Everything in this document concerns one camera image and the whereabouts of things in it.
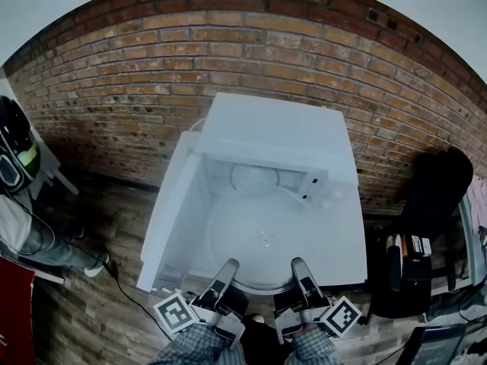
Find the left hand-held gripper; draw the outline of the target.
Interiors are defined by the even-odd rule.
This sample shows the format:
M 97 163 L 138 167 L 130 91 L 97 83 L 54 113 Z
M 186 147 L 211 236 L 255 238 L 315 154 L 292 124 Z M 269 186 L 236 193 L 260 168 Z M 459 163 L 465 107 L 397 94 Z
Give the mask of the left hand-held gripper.
M 175 293 L 156 304 L 154 310 L 165 332 L 175 335 L 193 324 L 205 325 L 235 348 L 244 333 L 242 319 L 249 306 L 245 293 L 231 285 L 239 267 L 236 259 L 228 259 L 211 285 L 189 303 Z

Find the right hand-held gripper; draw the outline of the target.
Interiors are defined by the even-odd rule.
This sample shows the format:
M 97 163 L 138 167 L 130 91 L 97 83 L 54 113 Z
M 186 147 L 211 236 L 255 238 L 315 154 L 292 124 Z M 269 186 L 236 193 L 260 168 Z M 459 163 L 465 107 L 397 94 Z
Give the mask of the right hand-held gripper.
M 320 287 L 302 258 L 294 258 L 291 268 L 306 302 L 317 305 L 292 306 L 279 311 L 275 317 L 279 343 L 283 343 L 286 338 L 290 338 L 308 324 L 324 325 L 326 332 L 337 337 L 345 335 L 361 318 L 361 311 L 345 296 L 338 300 L 330 296 L 320 299 Z

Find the round glass turntable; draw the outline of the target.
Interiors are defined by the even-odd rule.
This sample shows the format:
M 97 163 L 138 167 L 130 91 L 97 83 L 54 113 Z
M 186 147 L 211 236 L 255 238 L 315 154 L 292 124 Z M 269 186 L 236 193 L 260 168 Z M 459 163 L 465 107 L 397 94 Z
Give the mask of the round glass turntable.
M 207 234 L 218 267 L 239 262 L 234 283 L 254 294 L 291 286 L 291 260 L 310 249 L 314 210 L 293 192 L 275 187 L 260 195 L 233 192 L 215 203 Z

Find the person's right forearm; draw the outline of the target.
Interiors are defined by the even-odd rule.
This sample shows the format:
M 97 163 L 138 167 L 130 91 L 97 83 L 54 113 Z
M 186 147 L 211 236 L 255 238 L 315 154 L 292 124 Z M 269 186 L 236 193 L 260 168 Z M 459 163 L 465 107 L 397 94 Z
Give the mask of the person's right forearm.
M 293 352 L 284 365 L 342 365 L 336 346 L 318 324 L 307 324 L 292 335 Z

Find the white square table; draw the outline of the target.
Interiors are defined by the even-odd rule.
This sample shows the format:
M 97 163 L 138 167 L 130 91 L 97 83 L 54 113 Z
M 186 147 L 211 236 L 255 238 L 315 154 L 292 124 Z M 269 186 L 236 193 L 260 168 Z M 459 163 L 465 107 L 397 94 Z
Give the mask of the white square table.
M 171 192 L 173 184 L 180 175 L 189 155 L 197 154 L 195 149 L 198 138 L 199 133 L 194 131 L 184 132 L 181 135 L 162 182 L 155 206 L 162 205 L 167 200 L 167 195 Z M 205 156 L 201 156 L 205 164 L 205 174 L 211 194 L 211 206 L 198 248 L 199 253 L 194 257 L 182 286 L 192 279 L 211 279 L 222 268 L 222 266 L 218 267 L 212 258 L 207 234 L 208 219 L 215 203 L 233 192 L 260 195 L 278 187 L 271 186 L 259 191 L 242 186 L 235 189 L 228 182 L 227 163 L 209 160 Z M 302 259 L 306 262 L 316 282 L 324 287 L 363 283 L 367 277 L 367 257 L 361 209 L 347 212 L 341 209 L 311 207 L 314 210 L 314 231 L 309 236 L 310 249 Z M 142 266 L 144 244 L 141 253 Z

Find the person's dark trousers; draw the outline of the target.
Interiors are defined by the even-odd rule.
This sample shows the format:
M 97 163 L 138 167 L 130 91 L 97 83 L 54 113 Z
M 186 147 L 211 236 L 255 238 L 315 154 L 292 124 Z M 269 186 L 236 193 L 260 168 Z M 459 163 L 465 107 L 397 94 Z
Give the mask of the person's dark trousers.
M 284 365 L 294 352 L 291 343 L 280 344 L 274 328 L 264 322 L 246 318 L 240 338 L 247 365 Z

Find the white microwave door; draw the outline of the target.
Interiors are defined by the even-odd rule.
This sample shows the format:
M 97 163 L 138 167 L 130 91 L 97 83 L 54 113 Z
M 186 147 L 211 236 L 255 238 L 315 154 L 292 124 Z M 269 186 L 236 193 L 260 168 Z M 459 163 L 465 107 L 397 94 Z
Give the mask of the white microwave door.
M 167 200 L 156 205 L 146 233 L 144 258 L 137 287 L 151 292 L 182 287 L 211 206 L 211 194 L 201 155 L 185 161 Z

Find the black bag with white label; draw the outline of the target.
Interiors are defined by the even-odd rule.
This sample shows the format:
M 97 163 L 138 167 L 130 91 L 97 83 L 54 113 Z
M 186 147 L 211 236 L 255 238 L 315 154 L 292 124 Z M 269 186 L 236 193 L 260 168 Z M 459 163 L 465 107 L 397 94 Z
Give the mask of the black bag with white label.
M 428 238 L 395 233 L 386 240 L 388 283 L 400 292 L 406 281 L 431 280 L 431 244 Z

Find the black laptop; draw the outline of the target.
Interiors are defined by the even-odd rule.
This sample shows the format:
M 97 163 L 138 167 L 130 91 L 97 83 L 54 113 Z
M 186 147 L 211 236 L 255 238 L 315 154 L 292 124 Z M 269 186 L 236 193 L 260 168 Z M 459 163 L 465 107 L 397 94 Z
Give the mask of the black laptop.
M 465 332 L 465 325 L 417 327 L 396 365 L 450 365 Z

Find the white microwave oven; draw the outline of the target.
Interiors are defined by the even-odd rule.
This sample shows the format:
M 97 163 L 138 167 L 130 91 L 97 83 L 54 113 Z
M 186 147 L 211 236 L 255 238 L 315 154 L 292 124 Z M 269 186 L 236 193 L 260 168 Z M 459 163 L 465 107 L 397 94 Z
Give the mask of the white microwave oven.
M 339 111 L 219 93 L 195 151 L 227 163 L 235 189 L 278 186 L 313 207 L 361 209 L 352 147 Z

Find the black office chair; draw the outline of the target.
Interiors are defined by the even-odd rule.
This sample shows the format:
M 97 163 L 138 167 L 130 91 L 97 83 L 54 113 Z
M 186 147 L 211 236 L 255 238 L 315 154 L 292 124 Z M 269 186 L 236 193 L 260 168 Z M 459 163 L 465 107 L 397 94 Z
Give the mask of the black office chair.
M 409 194 L 401 215 L 383 229 L 365 233 L 371 303 L 359 322 L 367 325 L 372 316 L 401 319 L 426 313 L 431 305 L 432 281 L 445 276 L 450 288 L 454 283 L 454 261 L 447 254 L 444 266 L 433 268 L 432 246 L 437 238 L 453 226 L 453 213 L 467 192 L 473 178 L 473 165 L 457 148 L 439 154 L 421 154 L 414 163 Z M 387 237 L 415 235 L 428 238 L 431 244 L 431 280 L 406 281 L 400 292 L 390 289 L 386 257 Z

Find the pink garment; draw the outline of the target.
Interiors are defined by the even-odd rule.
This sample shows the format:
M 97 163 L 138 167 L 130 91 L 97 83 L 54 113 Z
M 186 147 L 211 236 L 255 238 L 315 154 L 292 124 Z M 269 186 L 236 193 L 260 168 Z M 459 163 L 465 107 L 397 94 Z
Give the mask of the pink garment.
M 473 232 L 479 239 L 483 251 L 487 253 L 487 179 L 473 176 L 467 189 L 467 198 Z

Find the red panel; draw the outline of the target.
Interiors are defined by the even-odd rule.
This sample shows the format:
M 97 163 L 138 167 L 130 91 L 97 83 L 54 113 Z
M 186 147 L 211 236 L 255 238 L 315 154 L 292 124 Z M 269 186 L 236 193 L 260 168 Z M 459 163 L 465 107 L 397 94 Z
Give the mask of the red panel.
M 0 365 L 36 365 L 33 279 L 31 270 L 0 256 Z

